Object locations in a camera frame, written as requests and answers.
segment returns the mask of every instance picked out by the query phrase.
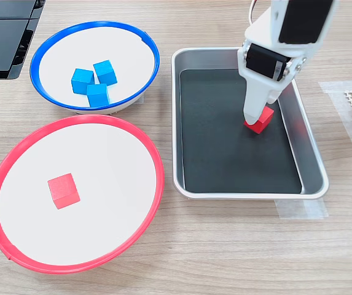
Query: tray rim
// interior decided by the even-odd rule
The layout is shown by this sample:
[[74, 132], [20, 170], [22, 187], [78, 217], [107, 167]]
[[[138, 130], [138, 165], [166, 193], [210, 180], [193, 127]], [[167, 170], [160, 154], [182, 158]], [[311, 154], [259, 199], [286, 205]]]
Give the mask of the tray rim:
[[297, 84], [295, 80], [292, 80], [291, 85], [294, 89], [294, 93], [296, 96], [297, 104], [299, 105], [300, 112], [302, 114], [302, 119], [304, 125], [307, 129], [308, 139], [311, 143], [313, 153], [315, 155], [316, 161], [318, 163], [319, 171], [321, 173], [323, 179], [323, 185], [321, 188], [313, 193], [313, 194], [263, 194], [263, 193], [193, 193], [184, 189], [177, 178], [177, 122], [176, 122], [176, 59], [177, 57], [184, 53], [190, 51], [201, 51], [201, 50], [210, 50], [210, 51], [225, 51], [225, 50], [238, 50], [240, 47], [189, 47], [184, 49], [179, 49], [176, 51], [171, 58], [171, 76], [172, 76], [172, 168], [173, 168], [173, 184], [177, 191], [186, 196], [189, 199], [198, 199], [198, 200], [316, 200], [321, 197], [329, 190], [329, 178], [327, 175], [326, 168], [324, 166], [320, 151], [318, 149], [318, 145], [313, 137], [312, 129], [309, 124], [307, 114], [304, 109], [304, 105], [301, 100], [301, 96], [299, 90], [297, 88]]

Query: red rim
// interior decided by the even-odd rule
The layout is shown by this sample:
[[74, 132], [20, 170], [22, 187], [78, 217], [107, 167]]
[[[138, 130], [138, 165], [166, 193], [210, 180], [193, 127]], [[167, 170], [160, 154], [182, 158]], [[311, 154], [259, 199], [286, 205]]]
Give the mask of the red rim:
[[155, 213], [158, 210], [162, 194], [163, 194], [163, 187], [164, 187], [164, 173], [163, 173], [163, 164], [160, 158], [159, 152], [155, 147], [154, 143], [151, 139], [138, 127], [128, 123], [127, 121], [110, 117], [104, 115], [81, 115], [81, 116], [74, 116], [65, 119], [58, 120], [54, 123], [46, 125], [35, 131], [34, 133], [27, 136], [23, 139], [17, 146], [15, 146], [6, 158], [0, 164], [0, 190], [2, 183], [5, 180], [6, 175], [8, 174], [9, 170], [12, 168], [12, 165], [17, 161], [17, 159], [34, 143], [42, 139], [43, 137], [57, 131], [59, 129], [72, 126], [72, 125], [79, 125], [79, 124], [87, 124], [87, 123], [94, 123], [94, 124], [105, 124], [111, 125], [118, 128], [121, 128], [140, 140], [143, 145], [149, 151], [152, 160], [154, 161], [155, 166], [155, 173], [157, 175], [157, 187], [155, 189], [154, 201], [152, 202], [151, 208], [144, 219], [143, 223], [139, 226], [137, 231], [123, 244], [121, 244], [117, 249], [114, 251], [96, 258], [94, 260], [81, 263], [81, 264], [74, 264], [74, 265], [51, 265], [51, 264], [44, 264], [41, 262], [37, 262], [26, 255], [24, 255], [20, 250], [18, 250], [9, 239], [6, 237], [1, 224], [0, 224], [0, 249], [6, 255], [6, 257], [17, 264], [20, 264], [27, 269], [34, 270], [36, 272], [42, 273], [51, 273], [51, 274], [66, 274], [66, 273], [76, 273], [82, 272], [84, 270], [92, 269], [94, 267], [100, 266], [111, 259], [115, 258], [119, 254], [123, 253], [126, 249], [128, 249], [140, 236], [143, 232], [147, 229], [151, 221], [153, 220]]

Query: blue rim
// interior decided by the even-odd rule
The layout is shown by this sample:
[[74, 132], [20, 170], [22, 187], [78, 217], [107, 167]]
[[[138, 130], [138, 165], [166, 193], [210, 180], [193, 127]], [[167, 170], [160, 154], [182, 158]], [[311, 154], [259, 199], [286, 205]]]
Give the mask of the blue rim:
[[[154, 70], [152, 72], [151, 78], [149, 79], [147, 84], [142, 89], [140, 89], [138, 92], [136, 92], [134, 95], [129, 96], [128, 98], [126, 98], [122, 101], [118, 101], [116, 103], [111, 103], [107, 106], [100, 106], [100, 107], [70, 106], [68, 104], [63, 104], [57, 100], [54, 100], [45, 91], [45, 89], [42, 86], [41, 80], [39, 78], [39, 65], [41, 63], [42, 57], [45, 55], [46, 51], [48, 51], [48, 49], [51, 48], [51, 46], [53, 46], [55, 43], [57, 43], [59, 40], [63, 39], [64, 37], [69, 36], [70, 34], [76, 33], [78, 31], [87, 30], [87, 29], [91, 29], [91, 28], [98, 28], [101, 26], [110, 26], [113, 28], [120, 28], [123, 30], [130, 31], [132, 33], [135, 33], [136, 35], [138, 35], [141, 38], [141, 40], [144, 43], [146, 43], [150, 47], [152, 53], [154, 54]], [[119, 106], [123, 103], [126, 103], [126, 102], [134, 99], [138, 95], [142, 94], [143, 91], [145, 91], [148, 88], [148, 86], [150, 86], [152, 81], [155, 79], [155, 77], [158, 73], [158, 70], [159, 70], [159, 61], [160, 61], [159, 51], [158, 51], [158, 47], [155, 45], [155, 42], [150, 38], [150, 36], [146, 32], [138, 29], [137, 27], [127, 25], [126, 23], [118, 23], [118, 22], [88, 22], [88, 23], [80, 23], [78, 25], [70, 26], [69, 28], [63, 29], [62, 31], [59, 31], [58, 33], [54, 34], [52, 37], [48, 38], [35, 52], [34, 57], [31, 60], [29, 75], [31, 77], [31, 82], [33, 83], [36, 91], [38, 91], [38, 93], [40, 95], [42, 95], [44, 98], [46, 98], [50, 102], [52, 102], [58, 106], [62, 106], [64, 108], [74, 109], [74, 110], [78, 110], [78, 111], [99, 111], [102, 109], [110, 109], [115, 106]]]

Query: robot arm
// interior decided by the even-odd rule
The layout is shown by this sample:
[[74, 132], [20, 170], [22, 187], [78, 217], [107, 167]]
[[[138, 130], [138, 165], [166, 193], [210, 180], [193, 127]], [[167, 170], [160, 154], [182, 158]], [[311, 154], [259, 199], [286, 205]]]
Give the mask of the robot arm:
[[247, 28], [237, 58], [247, 82], [244, 118], [249, 125], [320, 48], [337, 5], [338, 0], [272, 0]]

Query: stainless steel tray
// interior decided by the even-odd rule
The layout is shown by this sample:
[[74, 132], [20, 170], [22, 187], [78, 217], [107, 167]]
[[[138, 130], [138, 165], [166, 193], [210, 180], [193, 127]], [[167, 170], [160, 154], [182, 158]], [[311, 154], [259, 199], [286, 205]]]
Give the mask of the stainless steel tray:
[[278, 99], [278, 113], [280, 113], [280, 124], [284, 128], [284, 134], [286, 134], [285, 138], [289, 141], [289, 155], [291, 155], [295, 164], [294, 171], [299, 179], [300, 192], [278, 193], [273, 191], [255, 193], [251, 191], [245, 192], [242, 189], [237, 192], [225, 192], [227, 189], [224, 189], [223, 192], [204, 190], [197, 192], [188, 190], [186, 187], [182, 137], [181, 73], [186, 70], [237, 69], [237, 50], [237, 47], [182, 49], [177, 51], [172, 57], [173, 182], [176, 189], [182, 195], [191, 199], [312, 200], [322, 197], [329, 188], [329, 180], [294, 81], [283, 91]]

